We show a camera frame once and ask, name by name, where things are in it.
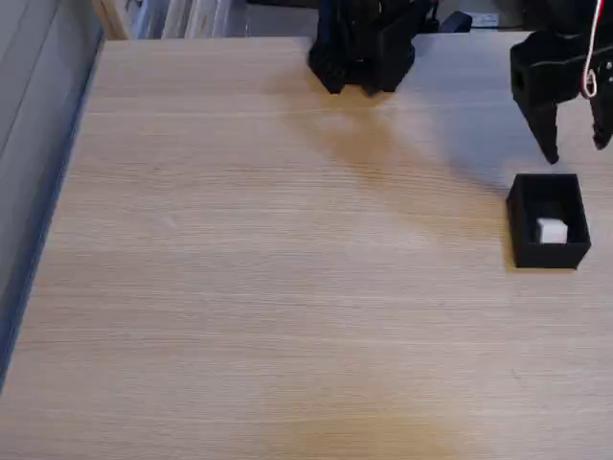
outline small white block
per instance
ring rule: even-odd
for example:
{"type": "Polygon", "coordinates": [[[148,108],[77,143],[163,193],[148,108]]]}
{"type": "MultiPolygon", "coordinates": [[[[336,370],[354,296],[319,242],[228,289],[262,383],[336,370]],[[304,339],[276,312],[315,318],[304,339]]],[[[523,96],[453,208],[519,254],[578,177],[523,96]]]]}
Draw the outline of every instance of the small white block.
{"type": "Polygon", "coordinates": [[[540,242],[542,244],[566,244],[568,242],[568,226],[557,218],[540,218],[540,242]]]}

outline red wire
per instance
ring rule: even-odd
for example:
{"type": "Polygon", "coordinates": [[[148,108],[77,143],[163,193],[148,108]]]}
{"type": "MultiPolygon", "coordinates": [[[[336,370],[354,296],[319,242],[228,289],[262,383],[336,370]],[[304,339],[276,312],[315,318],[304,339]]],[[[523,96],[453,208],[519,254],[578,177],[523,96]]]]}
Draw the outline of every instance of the red wire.
{"type": "MultiPolygon", "coordinates": [[[[598,24],[601,22],[601,16],[602,16],[602,10],[604,10],[604,0],[601,1],[601,6],[598,9],[598,15],[596,16],[596,28],[598,29],[598,24]]],[[[585,82],[585,78],[586,78],[586,74],[590,71],[590,69],[588,69],[587,67],[585,69],[583,69],[583,72],[581,74],[581,92],[583,93],[583,96],[587,97],[587,94],[585,93],[586,89],[583,86],[583,83],[585,82]]]]}

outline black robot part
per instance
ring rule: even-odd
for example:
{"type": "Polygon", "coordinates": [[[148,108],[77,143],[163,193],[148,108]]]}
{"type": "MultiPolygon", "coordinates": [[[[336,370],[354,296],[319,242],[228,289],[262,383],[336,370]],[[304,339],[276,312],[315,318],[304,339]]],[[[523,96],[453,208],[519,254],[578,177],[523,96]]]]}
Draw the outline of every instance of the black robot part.
{"type": "Polygon", "coordinates": [[[322,0],[308,65],[332,94],[358,84],[394,92],[415,61],[411,40],[433,0],[322,0]]]}

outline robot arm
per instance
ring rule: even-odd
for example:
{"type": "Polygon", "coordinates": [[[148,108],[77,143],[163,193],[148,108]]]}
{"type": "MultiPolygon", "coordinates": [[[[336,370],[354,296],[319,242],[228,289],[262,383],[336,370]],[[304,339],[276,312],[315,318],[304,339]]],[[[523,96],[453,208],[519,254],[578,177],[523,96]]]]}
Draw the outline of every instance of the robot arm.
{"type": "Polygon", "coordinates": [[[539,0],[535,7],[547,29],[511,48],[511,90],[543,154],[554,164],[559,159],[557,105],[581,93],[592,106],[596,147],[603,149],[613,136],[613,9],[600,11],[588,59],[597,0],[539,0]],[[588,70],[594,72],[590,85],[596,94],[587,90],[588,70]]]}

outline black square container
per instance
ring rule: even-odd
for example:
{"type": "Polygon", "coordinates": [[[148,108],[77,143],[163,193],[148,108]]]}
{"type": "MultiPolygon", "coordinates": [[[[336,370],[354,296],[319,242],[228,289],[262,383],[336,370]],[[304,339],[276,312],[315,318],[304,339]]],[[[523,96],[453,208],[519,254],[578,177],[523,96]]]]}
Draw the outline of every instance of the black square container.
{"type": "Polygon", "coordinates": [[[515,266],[574,268],[592,246],[576,174],[518,174],[507,198],[515,266]],[[568,226],[566,244],[541,243],[538,219],[568,226]]]}

